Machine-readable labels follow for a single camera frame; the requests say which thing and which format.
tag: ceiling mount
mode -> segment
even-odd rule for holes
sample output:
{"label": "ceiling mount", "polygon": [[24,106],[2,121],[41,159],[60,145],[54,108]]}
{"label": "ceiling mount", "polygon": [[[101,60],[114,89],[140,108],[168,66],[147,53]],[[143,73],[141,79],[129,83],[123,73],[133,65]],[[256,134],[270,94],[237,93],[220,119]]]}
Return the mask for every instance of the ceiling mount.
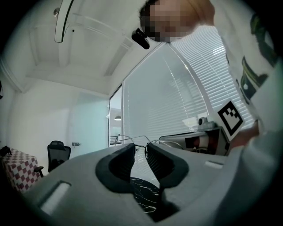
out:
{"label": "ceiling mount", "polygon": [[60,11],[60,8],[54,9],[53,16],[58,17],[59,11]]}

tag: black camera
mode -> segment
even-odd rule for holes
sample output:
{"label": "black camera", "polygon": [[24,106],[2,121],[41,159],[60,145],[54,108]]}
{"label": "black camera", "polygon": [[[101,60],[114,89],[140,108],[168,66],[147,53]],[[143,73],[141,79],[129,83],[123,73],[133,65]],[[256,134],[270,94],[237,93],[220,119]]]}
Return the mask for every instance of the black camera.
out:
{"label": "black camera", "polygon": [[147,36],[139,28],[133,31],[132,39],[138,43],[142,48],[149,49],[149,41],[146,39]]}

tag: glass door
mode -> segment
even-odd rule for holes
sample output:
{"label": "glass door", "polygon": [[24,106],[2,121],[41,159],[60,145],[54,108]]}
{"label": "glass door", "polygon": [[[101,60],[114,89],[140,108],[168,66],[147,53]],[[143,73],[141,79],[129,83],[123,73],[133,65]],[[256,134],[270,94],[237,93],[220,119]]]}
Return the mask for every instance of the glass door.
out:
{"label": "glass door", "polygon": [[120,87],[110,98],[109,104],[109,146],[122,144],[122,137],[116,137],[122,134],[122,87]]}
{"label": "glass door", "polygon": [[72,111],[68,131],[70,158],[107,147],[107,98],[80,92]]}

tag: ceiling light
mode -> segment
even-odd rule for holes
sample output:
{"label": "ceiling light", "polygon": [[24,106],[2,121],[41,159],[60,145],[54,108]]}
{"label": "ceiling light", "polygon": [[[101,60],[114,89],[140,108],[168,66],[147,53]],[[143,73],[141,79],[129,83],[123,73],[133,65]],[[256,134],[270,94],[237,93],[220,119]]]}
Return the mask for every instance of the ceiling light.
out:
{"label": "ceiling light", "polygon": [[118,116],[115,117],[114,120],[115,120],[115,121],[121,121],[122,119],[121,119],[121,116],[118,115]]}

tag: red checkered tablecloth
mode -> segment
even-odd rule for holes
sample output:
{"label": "red checkered tablecloth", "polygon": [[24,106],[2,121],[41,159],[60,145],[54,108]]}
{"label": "red checkered tablecloth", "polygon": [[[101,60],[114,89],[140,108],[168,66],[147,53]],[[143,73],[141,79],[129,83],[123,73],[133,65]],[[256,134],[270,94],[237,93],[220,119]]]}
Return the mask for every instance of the red checkered tablecloth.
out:
{"label": "red checkered tablecloth", "polygon": [[39,173],[34,172],[38,166],[37,159],[16,149],[10,149],[12,155],[7,153],[4,157],[0,156],[0,160],[12,187],[24,193],[40,180]]}

